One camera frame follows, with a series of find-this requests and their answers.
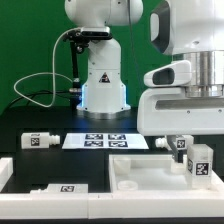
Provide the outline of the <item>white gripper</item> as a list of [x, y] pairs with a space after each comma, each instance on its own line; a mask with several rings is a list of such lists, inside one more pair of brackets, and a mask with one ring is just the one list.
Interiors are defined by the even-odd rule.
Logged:
[[183, 162], [178, 135], [224, 134], [224, 98], [186, 98], [184, 88], [151, 88], [140, 97], [137, 130], [143, 136], [167, 136], [174, 161]]

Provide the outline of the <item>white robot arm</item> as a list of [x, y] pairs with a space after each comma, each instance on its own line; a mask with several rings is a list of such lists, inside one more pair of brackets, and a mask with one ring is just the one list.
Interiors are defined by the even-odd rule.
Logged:
[[65, 0], [65, 12], [88, 48], [81, 113], [127, 110], [113, 26], [137, 39], [146, 87], [138, 104], [144, 136], [224, 134], [224, 0]]

